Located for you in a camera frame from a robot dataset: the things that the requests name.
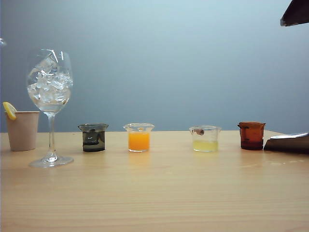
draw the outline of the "orange liquid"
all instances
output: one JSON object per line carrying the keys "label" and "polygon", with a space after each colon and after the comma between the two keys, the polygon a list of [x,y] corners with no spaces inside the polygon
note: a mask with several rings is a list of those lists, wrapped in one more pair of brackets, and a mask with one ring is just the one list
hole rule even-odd
{"label": "orange liquid", "polygon": [[129,149],[134,151],[144,151],[149,149],[149,133],[130,132],[129,133]]}

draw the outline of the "blue-gray backdrop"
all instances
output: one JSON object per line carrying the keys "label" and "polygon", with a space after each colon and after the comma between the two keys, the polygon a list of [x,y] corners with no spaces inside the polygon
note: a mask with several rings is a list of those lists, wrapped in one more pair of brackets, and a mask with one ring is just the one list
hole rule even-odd
{"label": "blue-gray backdrop", "polygon": [[[35,47],[70,55],[74,86],[56,131],[104,122],[309,131],[309,24],[281,27],[290,0],[2,0],[1,101],[36,110]],[[6,131],[3,107],[1,131]],[[40,114],[39,131],[48,131]]]}

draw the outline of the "glass stem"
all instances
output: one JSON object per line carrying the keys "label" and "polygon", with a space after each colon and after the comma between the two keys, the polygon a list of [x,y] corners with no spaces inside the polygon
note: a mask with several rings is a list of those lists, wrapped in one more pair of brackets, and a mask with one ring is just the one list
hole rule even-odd
{"label": "glass stem", "polygon": [[49,150],[48,150],[48,162],[54,162],[57,160],[56,149],[55,149],[55,139],[54,139],[54,122],[55,114],[48,114],[48,124],[49,124]]}

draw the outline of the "lemon slice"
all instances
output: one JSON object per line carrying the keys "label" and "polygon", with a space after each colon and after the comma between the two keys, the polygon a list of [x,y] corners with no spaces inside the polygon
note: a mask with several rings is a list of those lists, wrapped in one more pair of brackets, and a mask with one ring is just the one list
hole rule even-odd
{"label": "lemon slice", "polygon": [[8,114],[9,119],[14,121],[16,119],[15,112],[17,111],[15,107],[7,101],[4,101],[2,104]]}

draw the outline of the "beaker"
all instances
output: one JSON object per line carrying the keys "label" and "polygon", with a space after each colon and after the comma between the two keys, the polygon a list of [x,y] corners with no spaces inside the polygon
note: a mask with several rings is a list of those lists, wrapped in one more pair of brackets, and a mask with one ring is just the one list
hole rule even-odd
{"label": "beaker", "polygon": [[240,146],[246,150],[262,150],[265,123],[240,122]]}
{"label": "beaker", "polygon": [[108,127],[104,123],[81,124],[78,128],[83,132],[83,151],[105,150],[105,130]]}
{"label": "beaker", "polygon": [[190,127],[189,130],[192,134],[193,150],[203,152],[218,150],[220,127],[203,125]]}
{"label": "beaker", "polygon": [[154,127],[150,123],[129,123],[124,125],[124,129],[128,131],[129,151],[148,151],[150,146],[150,132]]}

